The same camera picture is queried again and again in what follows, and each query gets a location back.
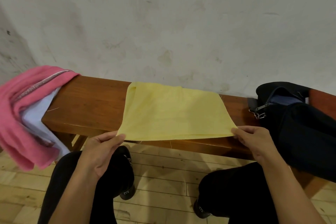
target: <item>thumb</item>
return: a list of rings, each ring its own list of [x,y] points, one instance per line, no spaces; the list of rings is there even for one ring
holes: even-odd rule
[[[116,137],[111,138],[108,141],[102,142],[101,144],[103,144],[108,149],[112,149],[113,147],[120,145],[125,140],[125,138],[126,138],[125,134],[120,134]]]
[[[244,130],[240,129],[240,128],[232,128],[231,132],[236,135],[241,137],[242,139],[248,138],[251,134],[245,132]]]

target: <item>zipper pull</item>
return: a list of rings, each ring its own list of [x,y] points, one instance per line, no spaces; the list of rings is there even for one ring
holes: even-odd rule
[[[267,106],[269,106],[269,105],[270,105],[270,104],[262,105],[262,106],[256,108],[255,110],[256,110],[256,111],[259,111],[260,109],[263,109],[263,108],[265,108],[265,107],[267,107]]]

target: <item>pink towel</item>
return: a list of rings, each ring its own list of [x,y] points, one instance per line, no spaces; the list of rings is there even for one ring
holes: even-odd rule
[[[40,66],[0,87],[0,146],[22,170],[32,170],[34,165],[48,167],[57,158],[59,150],[39,144],[23,127],[20,112],[76,75],[78,73],[60,67]]]

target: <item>finger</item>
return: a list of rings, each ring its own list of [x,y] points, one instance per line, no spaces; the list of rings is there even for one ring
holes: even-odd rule
[[[242,130],[240,128],[232,128],[231,132],[234,135],[238,136],[238,138],[241,137],[243,139],[246,138],[246,137],[248,137],[250,135],[250,133],[247,133],[247,132],[245,132],[244,130]]]
[[[100,142],[105,142],[117,135],[118,131],[112,131],[112,132],[106,132],[99,136],[96,136],[96,139],[98,139]]]
[[[253,134],[258,128],[260,127],[255,127],[255,126],[238,126],[241,130],[244,130],[247,133]]]
[[[122,144],[125,138],[126,138],[125,134],[120,134],[116,137],[111,138],[108,141],[103,142],[102,144],[104,144],[105,147],[112,149],[114,146]]]

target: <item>white cloth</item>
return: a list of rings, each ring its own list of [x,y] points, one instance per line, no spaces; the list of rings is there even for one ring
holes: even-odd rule
[[[23,125],[26,127],[29,133],[42,139],[44,142],[53,144],[53,147],[59,149],[59,160],[70,151],[66,146],[42,123],[41,119],[44,113],[47,111],[50,103],[57,94],[60,88],[54,90],[51,94],[45,98],[37,101],[28,107],[21,113],[21,119]]]

